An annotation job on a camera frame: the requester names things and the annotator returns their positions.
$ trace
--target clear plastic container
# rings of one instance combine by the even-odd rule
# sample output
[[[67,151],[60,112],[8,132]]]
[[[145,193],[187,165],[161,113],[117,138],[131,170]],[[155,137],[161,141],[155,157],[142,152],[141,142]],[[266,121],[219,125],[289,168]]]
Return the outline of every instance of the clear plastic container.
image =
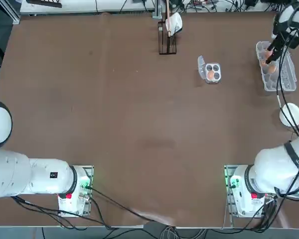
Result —
[[[218,83],[221,79],[220,65],[218,63],[205,63],[203,56],[198,57],[198,72],[207,83]]]
[[[277,87],[278,75],[279,75],[279,60],[272,61],[270,64],[265,64],[266,53],[270,42],[260,41],[256,44],[256,53],[259,60],[259,65],[261,68],[261,75],[264,83],[265,91],[275,92]],[[286,92],[295,91],[297,88],[295,66],[291,60],[290,53],[287,52],[285,59],[283,61],[281,70],[281,81],[283,90]]]

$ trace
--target robotic arm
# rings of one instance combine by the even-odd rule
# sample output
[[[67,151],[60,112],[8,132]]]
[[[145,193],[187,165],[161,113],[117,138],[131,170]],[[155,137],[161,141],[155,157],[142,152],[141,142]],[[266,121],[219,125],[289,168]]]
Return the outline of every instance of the robotic arm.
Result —
[[[272,44],[268,47],[268,51],[272,51],[272,55],[267,59],[266,63],[276,61],[283,53],[286,45],[291,49],[295,49],[299,45],[299,2],[291,3],[274,19],[274,38]]]
[[[278,60],[285,47],[299,45],[299,2],[278,13],[274,20],[272,51],[266,63]],[[284,145],[261,150],[254,165],[240,165],[230,179],[239,217],[253,217],[267,195],[286,194],[299,171],[299,137]],[[299,177],[288,197],[299,199]]]
[[[12,117],[0,102],[0,147],[12,132]],[[58,194],[59,209],[83,215],[91,179],[82,166],[58,159],[38,159],[0,149],[0,197]]]

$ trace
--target brown table surface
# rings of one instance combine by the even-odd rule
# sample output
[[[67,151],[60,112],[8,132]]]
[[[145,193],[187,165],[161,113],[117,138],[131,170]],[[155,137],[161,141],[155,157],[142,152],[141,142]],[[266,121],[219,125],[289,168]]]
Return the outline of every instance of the brown table surface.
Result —
[[[273,17],[184,15],[171,56],[159,56],[157,22],[148,14],[24,17],[0,74],[0,100],[14,122],[4,148],[94,165],[94,187],[161,222],[221,227],[224,165],[253,163],[261,149],[291,137],[276,97],[264,95],[255,53],[258,41],[270,40]],[[220,64],[220,84],[200,79],[201,54]],[[299,106],[299,50],[292,59],[298,88],[288,100]],[[24,198],[58,207],[55,195]],[[144,223],[96,199],[107,223]],[[287,227],[299,228],[299,203],[286,202],[283,214]],[[1,198],[0,225],[56,223]]]

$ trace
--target wire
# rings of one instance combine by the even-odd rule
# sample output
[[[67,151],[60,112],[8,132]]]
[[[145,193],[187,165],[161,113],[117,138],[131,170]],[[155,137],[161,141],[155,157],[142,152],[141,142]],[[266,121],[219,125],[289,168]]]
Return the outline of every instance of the wire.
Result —
[[[106,227],[107,230],[116,230],[116,228],[112,228],[111,226],[109,226],[108,224],[105,223],[104,219],[103,219],[103,216],[102,216],[102,212],[101,212],[101,209],[99,207],[99,205],[97,204],[97,202],[91,198],[91,201],[94,203],[94,205],[96,206],[97,210],[98,210],[98,213],[99,213],[99,217],[102,221],[102,223],[104,224],[104,226]]]
[[[236,10],[237,10],[237,7],[236,7],[236,5],[235,5],[235,3],[234,3],[234,0],[233,0],[233,1],[224,0],[224,1],[231,3],[231,7],[230,7],[229,11],[231,11],[231,9],[232,9],[233,6],[234,6],[234,7],[236,8]]]
[[[178,9],[177,9],[175,12],[177,12],[177,11],[179,10],[180,6],[184,5],[184,4],[183,4],[184,1],[185,1],[185,0],[183,0],[183,1],[181,2],[181,4],[178,6]]]
[[[247,229],[247,227],[248,227],[249,224],[252,222],[252,220],[255,218],[255,216],[258,214],[258,212],[264,208],[265,205],[272,204],[272,203],[275,204],[275,203],[276,203],[276,199],[271,199],[269,202],[264,203],[264,204],[263,204],[263,205],[262,205],[256,212],[255,212],[255,214],[251,217],[251,219],[249,220],[249,222],[248,222],[243,228],[239,229],[239,230],[236,231],[236,232],[224,233],[224,232],[220,232],[220,231],[217,231],[217,230],[214,230],[214,229],[211,229],[211,230],[214,231],[214,232],[216,232],[216,233],[220,233],[220,234],[237,234],[237,233],[241,233],[241,232],[243,232],[243,231],[253,231],[253,232],[257,232],[257,231],[255,230],[255,229],[257,229],[257,227],[256,227],[256,228],[251,228],[251,229]]]
[[[217,7],[216,7],[216,5],[214,4],[214,1],[213,1],[213,0],[210,0],[210,1],[211,1],[211,3],[212,3],[213,6],[214,6],[215,11],[217,12]]]
[[[121,13],[122,12],[122,10],[123,10],[123,8],[124,8],[124,6],[125,6],[125,4],[126,4],[126,2],[127,2],[128,0],[125,0],[125,2],[123,3],[123,6],[121,7],[121,10],[120,10],[120,12],[119,13]]]
[[[270,3],[268,8],[266,8],[266,10],[264,10],[264,11],[267,11],[271,6],[272,6],[272,3]]]
[[[41,228],[43,239],[45,239],[44,230]]]
[[[97,0],[95,0],[95,7],[96,7],[96,12],[99,12],[98,11],[98,2],[97,2]]]
[[[113,231],[110,231],[110,233],[108,233],[105,237],[103,237],[102,239],[107,239],[113,232],[114,232],[115,230],[113,230]]]
[[[31,207],[35,207],[37,209],[42,209],[42,210],[45,210],[45,211],[51,211],[51,212],[57,212],[58,214],[59,213],[65,213],[65,214],[70,214],[70,215],[73,215],[73,216],[76,216],[76,217],[79,217],[79,218],[83,218],[85,220],[88,220],[88,221],[92,221],[92,222],[96,222],[96,223],[99,223],[99,224],[102,224],[103,226],[105,226],[102,222],[98,221],[98,220],[95,220],[95,219],[92,219],[92,218],[87,218],[85,216],[81,216],[81,215],[78,215],[78,214],[75,214],[75,213],[72,213],[72,212],[67,212],[65,210],[59,210],[59,209],[50,209],[50,208],[45,208],[45,207],[41,207],[41,206],[38,206],[36,204],[33,204],[33,203],[29,203],[27,201],[25,201],[24,199],[20,198],[20,197],[12,197],[15,201],[17,202],[20,202],[21,204],[23,205],[27,205],[27,206],[31,206]]]
[[[285,49],[284,54],[280,57],[280,60],[279,60],[279,74],[278,74],[277,85],[276,85],[276,93],[277,93],[277,99],[278,99],[278,102],[279,102],[279,106],[280,106],[280,110],[281,110],[281,112],[283,113],[283,115],[284,115],[285,119],[287,120],[287,122],[288,122],[288,123],[290,124],[290,126],[293,128],[295,134],[296,134],[297,136],[299,136],[299,128],[298,128],[298,126],[297,126],[297,124],[296,124],[296,121],[295,121],[295,119],[294,119],[294,116],[293,116],[293,114],[291,113],[291,110],[290,110],[290,108],[289,108],[289,106],[288,106],[288,103],[287,103],[287,100],[286,100],[286,97],[285,97],[285,94],[284,94],[284,90],[283,90],[282,82],[281,82],[281,71],[282,71],[282,66],[283,66],[284,58],[285,58],[285,56],[286,56],[286,53],[287,53],[287,51],[288,51],[288,48],[289,48],[289,46],[290,46],[292,40],[295,38],[296,33],[298,32],[296,29],[293,29],[293,30],[290,31],[290,34],[291,34],[293,31],[296,31],[296,32],[294,33],[294,35],[292,36],[292,38],[290,39],[290,41],[288,42],[288,44],[287,44],[287,45],[286,45],[286,44],[284,45],[284,46],[286,46],[286,49]],[[291,119],[292,119],[294,125],[291,124],[291,122],[290,122],[289,119],[287,118],[287,116],[286,116],[285,112],[283,111],[282,106],[281,106],[281,104],[280,104],[279,94],[278,94],[278,83],[280,84],[280,90],[281,90],[281,94],[282,94],[283,99],[284,99],[284,103],[285,103],[285,105],[286,105],[286,107],[287,107],[287,109],[288,109],[288,112],[289,112],[289,114],[290,114],[290,116],[291,116]]]
[[[152,238],[154,238],[154,239],[158,239],[158,238],[155,237],[153,234],[151,234],[151,233],[149,233],[148,231],[146,231],[146,230],[144,230],[144,229],[141,229],[141,228],[130,229],[130,230],[128,230],[128,231],[122,232],[122,233],[120,233],[120,234],[118,234],[118,235],[116,235],[116,236],[113,236],[113,237],[111,237],[111,238],[107,238],[107,239],[118,238],[118,237],[120,237],[121,235],[124,235],[124,234],[126,234],[126,233],[130,233],[130,232],[134,232],[134,231],[145,232],[146,234],[150,235]]]
[[[146,6],[145,6],[145,0],[142,0],[142,3],[143,3],[143,6],[144,6],[145,11],[148,12],[148,9],[147,9]]]
[[[53,214],[53,213],[48,213],[48,212],[46,212],[46,211],[44,211],[44,210],[42,210],[42,209],[38,209],[38,210],[39,210],[39,211],[38,211],[38,210],[35,210],[35,209],[28,208],[28,207],[22,205],[22,204],[18,201],[18,199],[16,199],[16,198],[17,198],[17,197],[13,197],[14,201],[15,201],[17,204],[19,204],[21,207],[23,207],[24,209],[27,209],[27,210],[32,211],[32,212],[38,212],[38,213],[46,214],[46,215],[50,216],[52,219],[54,219],[55,221],[57,221],[62,227],[66,228],[66,229],[76,229],[76,230],[78,230],[78,231],[85,231],[85,230],[87,229],[87,228],[85,228],[85,229],[80,229],[80,228],[75,227],[75,226],[72,225],[67,219],[61,217],[60,215]],[[71,227],[68,227],[68,226],[64,225],[64,224],[63,224],[62,222],[60,222],[58,219],[54,218],[54,216],[55,216],[55,217],[58,217],[58,218],[60,218],[60,219],[65,220]]]
[[[110,200],[112,203],[114,203],[114,204],[116,204],[117,206],[119,206],[119,207],[121,207],[121,208],[123,208],[123,209],[129,211],[130,213],[134,214],[135,216],[137,216],[137,217],[139,217],[139,218],[141,218],[141,219],[147,220],[147,221],[149,221],[149,222],[156,222],[155,220],[149,219],[149,218],[147,218],[147,217],[144,217],[144,216],[142,216],[142,215],[140,215],[140,214],[138,214],[138,213],[132,211],[131,209],[129,209],[129,208],[123,206],[122,204],[116,202],[116,201],[113,200],[112,198],[106,196],[104,193],[102,193],[102,192],[100,192],[100,191],[98,191],[98,190],[96,190],[96,189],[94,189],[94,188],[92,188],[92,187],[86,186],[85,188],[86,188],[86,189],[91,189],[91,190],[97,192],[98,194],[100,194],[100,195],[103,196],[104,198]]]
[[[206,239],[207,233],[208,233],[208,229],[206,229],[205,235],[204,235],[204,237],[202,239]]]

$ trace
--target egg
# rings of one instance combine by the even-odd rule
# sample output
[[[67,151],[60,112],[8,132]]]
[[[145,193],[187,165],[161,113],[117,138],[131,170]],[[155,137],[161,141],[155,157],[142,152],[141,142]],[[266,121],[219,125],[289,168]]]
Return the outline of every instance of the egg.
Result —
[[[265,59],[267,60],[271,55],[272,55],[272,51],[265,51]]]
[[[273,74],[276,71],[276,66],[270,66],[268,67],[268,73]]]
[[[260,64],[261,64],[262,67],[267,66],[266,61],[261,61]]]
[[[213,71],[209,71],[207,74],[207,78],[210,80],[214,80],[214,72]]]

